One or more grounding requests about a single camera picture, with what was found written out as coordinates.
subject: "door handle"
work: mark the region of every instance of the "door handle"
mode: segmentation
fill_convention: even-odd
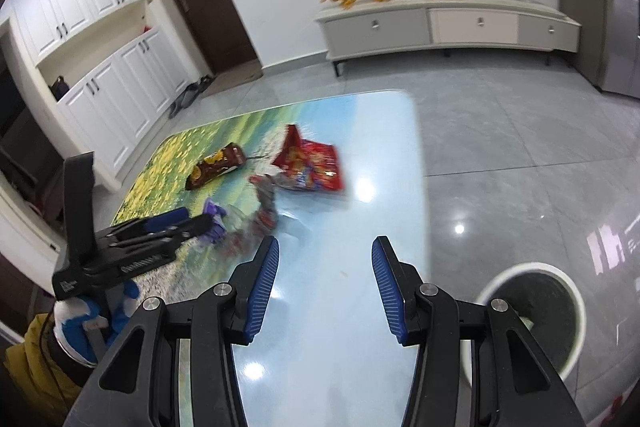
[[[180,4],[182,4],[182,10],[187,13],[189,11],[189,5],[187,4],[187,0],[180,0]]]

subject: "gray tile floor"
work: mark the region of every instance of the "gray tile floor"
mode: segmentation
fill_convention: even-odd
[[[198,100],[168,122],[118,194],[97,188],[108,225],[170,134],[252,110],[402,89],[418,109],[433,282],[474,299],[502,270],[542,261],[587,306],[587,338],[567,387],[587,420],[640,374],[640,102],[598,93],[541,55],[499,50],[389,55],[266,76]],[[456,225],[464,226],[456,233]]]

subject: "red plastic package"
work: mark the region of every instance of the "red plastic package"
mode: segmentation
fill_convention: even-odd
[[[333,145],[303,140],[297,126],[287,125],[282,151],[273,161],[282,170],[276,183],[297,190],[342,190],[338,156]]]

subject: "black wristband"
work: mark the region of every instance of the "black wristband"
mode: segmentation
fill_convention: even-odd
[[[51,360],[56,363],[56,365],[73,381],[74,384],[79,387],[84,386],[94,370],[93,367],[86,367],[85,365],[76,362],[66,354],[65,350],[60,347],[60,344],[58,344],[56,336],[53,334],[53,328],[49,328],[49,331],[46,331],[46,335],[47,347],[49,347]]]

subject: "yellow sleeve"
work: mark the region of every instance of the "yellow sleeve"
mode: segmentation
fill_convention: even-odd
[[[24,336],[24,343],[6,350],[4,367],[31,408],[48,423],[62,425],[68,412],[67,405],[71,407],[81,388],[74,384],[51,359],[46,335],[42,339],[42,351],[40,350],[38,345],[40,331],[43,327],[51,327],[50,324],[44,324],[46,317],[46,314],[36,315]],[[64,395],[64,401],[47,368],[43,353]]]

